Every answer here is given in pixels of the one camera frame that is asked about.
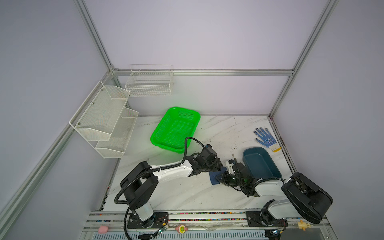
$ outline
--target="work glove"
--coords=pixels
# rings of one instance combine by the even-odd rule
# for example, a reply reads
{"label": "work glove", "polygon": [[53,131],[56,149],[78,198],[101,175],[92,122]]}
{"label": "work glove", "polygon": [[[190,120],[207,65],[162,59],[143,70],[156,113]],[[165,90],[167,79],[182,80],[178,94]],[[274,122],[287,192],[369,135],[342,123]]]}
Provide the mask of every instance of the work glove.
{"label": "work glove", "polygon": [[260,138],[260,139],[256,138],[256,142],[260,143],[264,147],[268,147],[273,152],[277,152],[281,149],[279,144],[276,142],[275,138],[268,131],[268,128],[266,129],[263,129],[262,127],[256,128],[256,131],[253,131],[253,133]]}

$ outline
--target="table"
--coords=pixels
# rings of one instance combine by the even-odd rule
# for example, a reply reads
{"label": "table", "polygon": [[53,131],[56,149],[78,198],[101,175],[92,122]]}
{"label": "table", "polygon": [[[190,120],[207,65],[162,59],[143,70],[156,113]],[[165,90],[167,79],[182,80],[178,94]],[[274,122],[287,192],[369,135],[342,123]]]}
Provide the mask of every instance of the table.
{"label": "table", "polygon": [[[142,161],[150,165],[180,161],[183,154],[167,151],[152,145],[151,134],[161,117],[138,117],[125,155],[121,158],[113,182],[110,186],[104,211],[125,211],[127,205],[115,204],[114,198],[121,190],[120,182]],[[194,138],[203,144],[211,144],[223,163],[234,157],[242,161],[243,151],[261,146],[255,141],[255,128],[268,128],[276,138],[266,116],[201,116]],[[191,141],[188,154],[200,152],[201,146]],[[282,151],[268,153],[280,170],[284,179],[292,173]],[[160,183],[149,202],[154,210],[223,210],[257,209],[269,200],[282,200],[284,197],[262,196],[247,198],[223,184],[212,185],[209,173],[201,173],[188,178]]]}

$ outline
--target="black mounting plate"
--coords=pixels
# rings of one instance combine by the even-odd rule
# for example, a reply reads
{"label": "black mounting plate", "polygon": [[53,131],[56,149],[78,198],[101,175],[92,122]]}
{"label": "black mounting plate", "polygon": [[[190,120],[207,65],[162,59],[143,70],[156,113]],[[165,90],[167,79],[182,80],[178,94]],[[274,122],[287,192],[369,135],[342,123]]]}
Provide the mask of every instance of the black mounting plate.
{"label": "black mounting plate", "polygon": [[[247,211],[245,212],[247,216],[248,227],[265,227],[262,222],[262,217],[260,216],[261,211]],[[272,227],[283,227],[284,223],[278,221],[277,223],[272,224]]]}
{"label": "black mounting plate", "polygon": [[[153,224],[149,228],[161,228],[164,222],[168,222],[168,213],[167,212],[155,212],[155,219]],[[129,219],[127,220],[128,229],[144,228],[143,222],[140,220],[139,216],[133,212],[130,213]]]}

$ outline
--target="white wire basket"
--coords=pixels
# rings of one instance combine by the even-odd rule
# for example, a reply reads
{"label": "white wire basket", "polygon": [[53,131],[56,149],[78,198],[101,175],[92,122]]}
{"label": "white wire basket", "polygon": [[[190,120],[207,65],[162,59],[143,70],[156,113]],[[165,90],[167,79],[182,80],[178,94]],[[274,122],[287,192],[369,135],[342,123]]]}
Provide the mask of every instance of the white wire basket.
{"label": "white wire basket", "polygon": [[173,84],[172,65],[131,65],[125,88],[133,97],[171,96]]}
{"label": "white wire basket", "polygon": [[138,115],[137,111],[123,108],[109,141],[96,144],[95,149],[103,158],[121,158],[124,155]]}
{"label": "white wire basket", "polygon": [[87,141],[109,141],[128,96],[125,89],[103,85],[73,127]]}

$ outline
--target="green plastic basket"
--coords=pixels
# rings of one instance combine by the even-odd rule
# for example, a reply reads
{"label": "green plastic basket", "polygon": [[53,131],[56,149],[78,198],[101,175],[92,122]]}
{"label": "green plastic basket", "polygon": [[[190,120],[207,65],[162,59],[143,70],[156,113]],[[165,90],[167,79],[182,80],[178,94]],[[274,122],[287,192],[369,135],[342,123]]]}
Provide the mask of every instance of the green plastic basket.
{"label": "green plastic basket", "polygon": [[199,121],[200,113],[196,111],[170,108],[152,133],[151,143],[172,152],[183,153],[185,138],[193,136]]}

